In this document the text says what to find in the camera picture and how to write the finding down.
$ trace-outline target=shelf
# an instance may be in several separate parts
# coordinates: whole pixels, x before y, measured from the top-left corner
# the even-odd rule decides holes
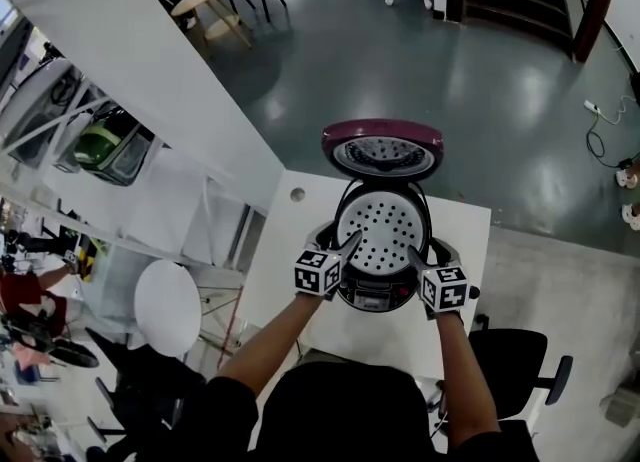
[[[179,254],[198,207],[204,173],[156,137],[134,184],[112,185],[80,171],[50,167],[44,183],[94,227]]]
[[[225,16],[224,19],[227,21],[227,23],[229,23],[231,26],[238,26],[238,24],[240,23],[240,16],[236,16],[236,15],[228,15]],[[225,23],[222,19],[216,21],[213,25],[211,25],[211,27],[204,33],[204,36],[207,40],[212,40],[212,39],[216,39],[224,34],[226,34],[229,30],[231,30],[229,28],[229,26],[227,25],[227,23]]]

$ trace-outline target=concrete floor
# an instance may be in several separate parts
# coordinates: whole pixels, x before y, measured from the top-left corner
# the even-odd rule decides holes
[[[427,194],[489,207],[501,227],[640,255],[640,234],[619,216],[637,197],[585,148],[585,99],[615,118],[631,93],[605,31],[578,65],[520,32],[433,20],[422,0],[286,0],[288,12],[267,1],[271,24],[236,1],[254,47],[226,36],[210,63],[287,168],[338,176],[320,149],[323,127],[409,119],[444,136]],[[639,120],[631,104],[620,125],[601,123],[609,162],[640,150]]]
[[[628,352],[640,329],[639,283],[636,258],[491,229],[478,312],[490,316],[491,328],[548,337],[541,376],[554,376],[563,355],[574,358],[565,392],[543,406],[535,425],[540,460],[618,461],[637,438],[637,419],[620,428],[604,411],[606,397],[633,374]]]

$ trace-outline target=rice cooker lid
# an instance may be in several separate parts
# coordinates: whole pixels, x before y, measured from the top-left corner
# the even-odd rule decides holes
[[[392,119],[359,119],[324,129],[322,149],[341,172],[359,179],[419,181],[444,155],[442,134],[430,126]]]

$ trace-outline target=green appliance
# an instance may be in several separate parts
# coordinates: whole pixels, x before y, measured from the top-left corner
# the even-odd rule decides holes
[[[94,116],[76,143],[74,156],[94,176],[118,186],[135,180],[151,146],[153,133],[117,106]]]

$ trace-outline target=cable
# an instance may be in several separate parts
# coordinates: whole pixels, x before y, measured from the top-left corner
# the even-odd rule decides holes
[[[616,124],[618,124],[620,122],[620,119],[622,118],[622,114],[627,111],[627,107],[624,104],[624,100],[625,99],[630,99],[631,101],[636,103],[636,100],[634,98],[632,98],[631,96],[621,96],[620,97],[620,107],[621,108],[619,108],[618,111],[616,112],[618,114],[618,117],[616,118],[615,122],[611,122],[609,119],[607,119],[606,116],[600,112],[600,109],[598,109],[598,111],[599,111],[598,115],[600,117],[602,117],[605,121],[607,121],[609,124],[611,124],[612,126],[615,126]]]
[[[444,420],[447,419],[447,416],[449,415],[449,411],[444,413],[444,416],[442,416],[442,419],[440,420],[440,423],[438,423],[438,425],[436,426],[436,429],[433,431],[433,433],[431,434],[431,439],[433,439],[433,436],[436,435],[438,433],[438,430],[440,430],[440,427],[442,426],[442,424],[444,423]]]
[[[606,149],[604,147],[604,141],[602,140],[602,137],[595,132],[595,128],[598,125],[598,121],[601,118],[604,119],[609,124],[611,124],[612,126],[616,126],[620,122],[620,120],[622,119],[622,114],[624,114],[627,111],[627,108],[626,108],[626,106],[624,104],[625,98],[626,99],[630,99],[633,102],[636,101],[631,96],[622,96],[620,98],[620,106],[621,106],[621,108],[618,109],[618,112],[617,112],[618,116],[617,116],[615,122],[610,121],[609,119],[607,119],[600,112],[600,109],[597,109],[597,111],[596,111],[596,119],[595,119],[595,121],[593,121],[593,124],[591,125],[591,127],[589,128],[587,133],[585,134],[585,143],[587,145],[587,151],[589,151],[589,153],[591,153],[591,155],[598,161],[598,163],[600,165],[602,165],[604,167],[607,167],[609,169],[628,169],[629,167],[631,167],[631,165],[633,165],[633,161],[636,160],[638,158],[638,156],[640,156],[640,151],[638,151],[634,156],[632,156],[631,158],[625,158],[624,160],[618,162],[617,165],[611,165],[609,163],[605,163],[605,162],[602,161],[602,158],[604,158],[604,155],[606,154]],[[590,137],[595,137],[595,139],[598,141],[598,143],[600,144],[600,151],[596,151],[596,149],[593,146],[592,139]]]

